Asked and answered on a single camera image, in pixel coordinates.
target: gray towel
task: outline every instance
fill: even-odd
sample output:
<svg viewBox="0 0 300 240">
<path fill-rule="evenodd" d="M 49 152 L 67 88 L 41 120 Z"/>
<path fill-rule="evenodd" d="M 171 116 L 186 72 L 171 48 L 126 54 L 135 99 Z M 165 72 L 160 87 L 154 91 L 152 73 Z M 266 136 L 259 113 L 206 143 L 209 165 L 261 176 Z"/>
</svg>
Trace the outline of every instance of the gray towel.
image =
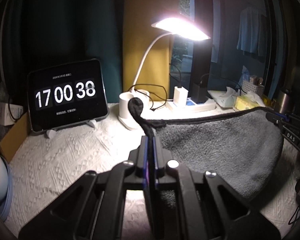
<svg viewBox="0 0 300 240">
<path fill-rule="evenodd" d="M 280 130 L 256 110 L 200 124 L 167 124 L 156 130 L 162 147 L 194 171 L 216 171 L 251 200 L 267 184 L 283 147 Z M 174 196 L 164 194 L 169 205 Z"/>
</svg>

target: digital clock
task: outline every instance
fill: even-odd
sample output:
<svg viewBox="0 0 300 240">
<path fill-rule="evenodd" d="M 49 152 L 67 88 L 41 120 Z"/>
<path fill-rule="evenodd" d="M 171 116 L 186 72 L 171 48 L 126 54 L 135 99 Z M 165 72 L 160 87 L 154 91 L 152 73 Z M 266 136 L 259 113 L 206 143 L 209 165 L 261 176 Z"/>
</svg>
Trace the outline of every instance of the digital clock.
<svg viewBox="0 0 300 240">
<path fill-rule="evenodd" d="M 96 59 L 31 72 L 27 92 L 34 132 L 100 120 L 109 113 Z"/>
</svg>

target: hanging towel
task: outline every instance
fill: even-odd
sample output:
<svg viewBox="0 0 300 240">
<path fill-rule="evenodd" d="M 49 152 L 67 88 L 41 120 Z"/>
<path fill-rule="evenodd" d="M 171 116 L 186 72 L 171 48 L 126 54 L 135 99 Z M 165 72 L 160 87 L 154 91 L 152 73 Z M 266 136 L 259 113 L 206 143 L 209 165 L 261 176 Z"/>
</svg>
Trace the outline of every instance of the hanging towel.
<svg viewBox="0 0 300 240">
<path fill-rule="evenodd" d="M 260 60 L 266 56 L 265 16 L 254 7 L 247 7 L 240 14 L 237 49 L 243 54 Z"/>
</svg>

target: plastic storage basket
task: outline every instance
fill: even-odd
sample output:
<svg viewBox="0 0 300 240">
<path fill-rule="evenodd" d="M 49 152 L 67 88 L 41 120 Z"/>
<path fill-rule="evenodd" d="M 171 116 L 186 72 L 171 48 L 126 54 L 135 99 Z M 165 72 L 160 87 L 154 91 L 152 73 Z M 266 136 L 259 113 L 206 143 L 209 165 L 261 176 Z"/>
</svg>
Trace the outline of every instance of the plastic storage basket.
<svg viewBox="0 0 300 240">
<path fill-rule="evenodd" d="M 263 90 L 264 90 L 264 86 L 260 85 L 260 86 L 256 86 L 246 80 L 242 81 L 242 90 L 244 90 L 244 92 L 254 92 L 256 93 L 258 96 L 262 97 L 263 94 Z"/>
</svg>

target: textured tablecloth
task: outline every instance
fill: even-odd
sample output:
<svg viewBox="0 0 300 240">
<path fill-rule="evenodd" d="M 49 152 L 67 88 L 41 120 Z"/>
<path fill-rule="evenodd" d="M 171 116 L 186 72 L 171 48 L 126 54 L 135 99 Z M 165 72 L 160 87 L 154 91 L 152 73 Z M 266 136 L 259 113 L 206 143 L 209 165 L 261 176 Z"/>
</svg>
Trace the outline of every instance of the textured tablecloth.
<svg viewBox="0 0 300 240">
<path fill-rule="evenodd" d="M 139 146 L 143 131 L 127 130 L 117 119 L 118 105 L 109 106 L 109 116 L 98 122 L 95 129 L 81 125 L 60 130 L 52 139 L 38 135 L 25 140 L 10 163 L 13 200 L 5 223 L 15 235 L 85 171 L 110 170 Z M 220 113 L 224 111 L 217 108 L 192 117 Z M 164 108 L 147 118 L 174 119 L 181 116 L 171 115 Z M 296 208 L 292 176 L 296 154 L 296 150 L 285 141 L 282 157 L 266 187 L 268 198 L 262 196 L 255 200 L 255 205 L 278 228 Z M 127 192 L 122 239 L 152 239 L 142 191 Z"/>
</svg>

